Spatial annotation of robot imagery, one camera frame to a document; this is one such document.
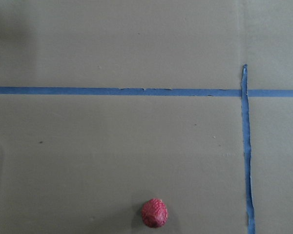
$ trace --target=vertical blue tape strip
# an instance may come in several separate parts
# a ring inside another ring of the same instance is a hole
[[[244,163],[247,213],[249,216],[248,233],[255,234],[254,206],[251,191],[251,130],[248,100],[248,66],[245,64],[242,71],[242,124],[244,142]]]

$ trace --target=blue painter's tape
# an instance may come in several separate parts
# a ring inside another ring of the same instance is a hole
[[[255,217],[254,206],[251,191],[251,130],[249,116],[249,100],[248,100],[248,66],[243,66],[242,72],[242,128],[244,142],[244,162],[245,162],[245,183],[246,183],[246,203],[247,213],[249,216],[248,233],[255,234]]]
[[[121,95],[121,96],[213,96],[240,97],[238,89],[141,89],[141,88],[68,88],[0,87],[0,94],[19,95]]]
[[[248,91],[249,97],[284,97],[293,98],[293,90],[253,89]]]

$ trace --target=red object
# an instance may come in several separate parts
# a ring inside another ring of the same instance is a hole
[[[152,199],[142,208],[142,221],[150,228],[162,227],[168,218],[166,205],[160,199]]]

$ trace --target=gray surface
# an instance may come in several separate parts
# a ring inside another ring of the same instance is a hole
[[[241,126],[237,97],[0,95],[0,234],[246,234]]]
[[[250,89],[293,89],[293,0],[248,0]]]
[[[240,87],[237,0],[0,0],[0,86]]]
[[[293,234],[293,98],[250,98],[258,234]]]

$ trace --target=red fruit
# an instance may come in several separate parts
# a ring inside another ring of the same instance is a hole
[[[142,221],[150,228],[162,227],[168,218],[166,205],[160,199],[152,199],[142,208]]]

